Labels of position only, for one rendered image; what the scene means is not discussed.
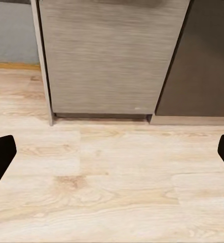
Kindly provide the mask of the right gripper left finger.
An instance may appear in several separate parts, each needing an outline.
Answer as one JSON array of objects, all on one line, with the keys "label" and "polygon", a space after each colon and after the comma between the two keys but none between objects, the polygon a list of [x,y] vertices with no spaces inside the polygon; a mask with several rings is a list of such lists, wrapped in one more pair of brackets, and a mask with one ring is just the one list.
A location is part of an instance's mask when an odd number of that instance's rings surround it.
[{"label": "right gripper left finger", "polygon": [[17,153],[13,135],[0,137],[0,179]]}]

